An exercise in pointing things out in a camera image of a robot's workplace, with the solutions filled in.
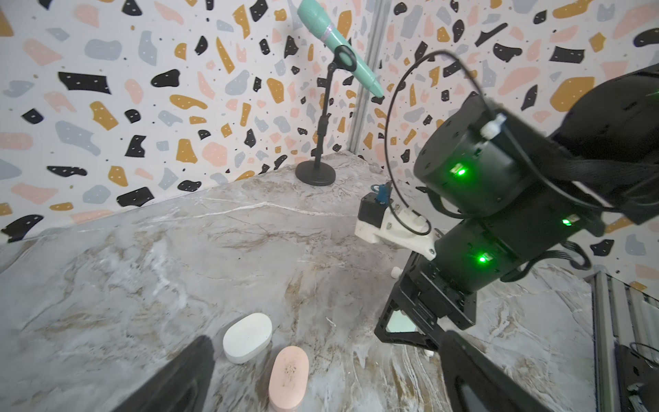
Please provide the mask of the pink earbud case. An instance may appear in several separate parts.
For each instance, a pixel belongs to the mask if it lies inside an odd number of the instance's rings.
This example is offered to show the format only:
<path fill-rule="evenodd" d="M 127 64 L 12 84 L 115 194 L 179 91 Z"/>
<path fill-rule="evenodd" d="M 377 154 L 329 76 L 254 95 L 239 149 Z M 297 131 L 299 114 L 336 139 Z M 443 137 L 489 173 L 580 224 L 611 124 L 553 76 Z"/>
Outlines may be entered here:
<path fill-rule="evenodd" d="M 269 403 L 275 411 L 296 411 L 307 393 L 310 362 L 300 347 L 281 350 L 273 364 L 269 381 Z"/>

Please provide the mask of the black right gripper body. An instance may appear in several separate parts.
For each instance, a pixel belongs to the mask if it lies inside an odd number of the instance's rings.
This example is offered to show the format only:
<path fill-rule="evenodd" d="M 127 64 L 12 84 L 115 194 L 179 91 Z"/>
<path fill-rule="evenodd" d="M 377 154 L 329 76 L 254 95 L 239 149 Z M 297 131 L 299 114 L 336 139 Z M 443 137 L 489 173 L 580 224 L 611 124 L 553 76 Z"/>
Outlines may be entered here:
<path fill-rule="evenodd" d="M 441 319 L 469 329 L 476 324 L 476 274 L 474 264 L 445 264 L 412 252 L 392 290 L 392 310 L 422 331 L 437 331 Z"/>

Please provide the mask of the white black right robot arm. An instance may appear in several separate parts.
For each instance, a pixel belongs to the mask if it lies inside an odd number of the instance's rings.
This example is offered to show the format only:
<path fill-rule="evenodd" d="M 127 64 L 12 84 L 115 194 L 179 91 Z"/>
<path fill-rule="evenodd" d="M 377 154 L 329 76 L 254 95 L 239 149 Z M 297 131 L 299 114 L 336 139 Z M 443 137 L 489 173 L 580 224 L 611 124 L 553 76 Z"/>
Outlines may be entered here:
<path fill-rule="evenodd" d="M 514 283 L 545 259 L 580 271 L 590 259 L 571 241 L 604 234 L 606 213 L 640 225 L 658 215 L 658 68 L 604 82 L 543 137 L 476 87 L 431 135 L 415 177 L 440 214 L 441 233 L 409 206 L 394 182 L 375 193 L 392 222 L 381 229 L 411 256 L 375 333 L 383 343 L 437 350 L 439 320 L 476 321 L 478 292 Z"/>

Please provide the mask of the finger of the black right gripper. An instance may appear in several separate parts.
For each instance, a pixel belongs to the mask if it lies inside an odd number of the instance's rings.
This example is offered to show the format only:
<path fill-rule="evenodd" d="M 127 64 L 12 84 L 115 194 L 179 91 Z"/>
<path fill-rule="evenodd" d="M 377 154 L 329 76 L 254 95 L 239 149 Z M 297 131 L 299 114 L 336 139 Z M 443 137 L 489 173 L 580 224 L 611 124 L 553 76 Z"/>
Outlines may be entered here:
<path fill-rule="evenodd" d="M 422 350 L 439 349 L 439 345 L 423 333 L 391 297 L 381 312 L 374 333 L 382 343 L 407 345 Z"/>

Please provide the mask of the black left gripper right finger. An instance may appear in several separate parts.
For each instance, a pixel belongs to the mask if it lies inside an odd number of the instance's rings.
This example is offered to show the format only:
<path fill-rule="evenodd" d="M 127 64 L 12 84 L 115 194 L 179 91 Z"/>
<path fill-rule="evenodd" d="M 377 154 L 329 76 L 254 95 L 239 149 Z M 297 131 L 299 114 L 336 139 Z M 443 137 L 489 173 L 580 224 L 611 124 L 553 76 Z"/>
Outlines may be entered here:
<path fill-rule="evenodd" d="M 453 411 L 548 410 L 455 331 L 444 333 L 439 355 Z"/>

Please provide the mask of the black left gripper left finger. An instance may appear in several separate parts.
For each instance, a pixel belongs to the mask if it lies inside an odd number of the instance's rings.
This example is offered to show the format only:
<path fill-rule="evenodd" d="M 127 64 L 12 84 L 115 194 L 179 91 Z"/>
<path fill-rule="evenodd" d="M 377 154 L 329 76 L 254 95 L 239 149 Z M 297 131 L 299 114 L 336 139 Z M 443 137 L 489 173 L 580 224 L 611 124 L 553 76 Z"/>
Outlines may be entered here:
<path fill-rule="evenodd" d="M 199 336 L 114 411 L 202 411 L 214 368 L 213 343 Z"/>

